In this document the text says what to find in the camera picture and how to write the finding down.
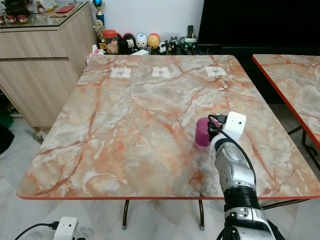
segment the remote control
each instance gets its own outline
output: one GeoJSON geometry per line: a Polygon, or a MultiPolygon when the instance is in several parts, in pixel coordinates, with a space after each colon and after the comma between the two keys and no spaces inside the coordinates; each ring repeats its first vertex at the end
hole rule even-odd
{"type": "Polygon", "coordinates": [[[176,55],[182,55],[182,50],[179,46],[176,47],[176,55]]]}
{"type": "Polygon", "coordinates": [[[190,51],[188,48],[182,47],[182,50],[186,55],[192,55],[192,51],[190,51]]]}
{"type": "Polygon", "coordinates": [[[193,53],[193,55],[202,55],[200,50],[197,47],[192,49],[192,53],[193,53]]]}
{"type": "Polygon", "coordinates": [[[188,38],[191,39],[192,38],[192,34],[194,33],[194,26],[193,25],[189,25],[188,26],[188,38]]]}

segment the red jar lid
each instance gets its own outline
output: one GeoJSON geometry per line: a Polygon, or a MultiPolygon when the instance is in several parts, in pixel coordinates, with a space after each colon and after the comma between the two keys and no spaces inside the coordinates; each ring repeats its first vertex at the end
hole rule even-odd
{"type": "Polygon", "coordinates": [[[105,36],[106,38],[114,38],[117,36],[117,33],[115,30],[108,29],[103,31],[103,36],[105,36]]]}

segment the cabinet drawer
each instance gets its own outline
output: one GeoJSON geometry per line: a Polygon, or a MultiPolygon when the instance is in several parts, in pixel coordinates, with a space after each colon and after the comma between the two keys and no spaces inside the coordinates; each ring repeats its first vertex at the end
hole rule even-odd
{"type": "Polygon", "coordinates": [[[68,60],[0,61],[0,85],[33,127],[51,127],[76,86],[68,60]]]}
{"type": "Polygon", "coordinates": [[[67,57],[57,30],[0,32],[0,59],[67,57]]]}

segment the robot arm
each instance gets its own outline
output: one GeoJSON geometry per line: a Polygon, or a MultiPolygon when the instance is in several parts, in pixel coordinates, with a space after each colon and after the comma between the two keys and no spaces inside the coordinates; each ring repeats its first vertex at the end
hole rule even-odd
{"type": "Polygon", "coordinates": [[[225,200],[225,228],[220,237],[223,236],[223,240],[275,240],[258,203],[255,172],[249,158],[235,142],[245,123],[246,116],[232,111],[228,116],[209,115],[208,133],[215,152],[214,165],[225,200]],[[223,125],[219,126],[212,118],[223,125]]]}

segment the white wall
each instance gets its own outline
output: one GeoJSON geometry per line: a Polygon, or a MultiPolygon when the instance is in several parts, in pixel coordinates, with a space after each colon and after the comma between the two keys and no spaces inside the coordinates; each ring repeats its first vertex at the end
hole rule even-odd
{"type": "Polygon", "coordinates": [[[104,21],[107,29],[120,34],[142,32],[187,34],[188,25],[193,25],[198,37],[204,0],[104,0],[104,21]]]}

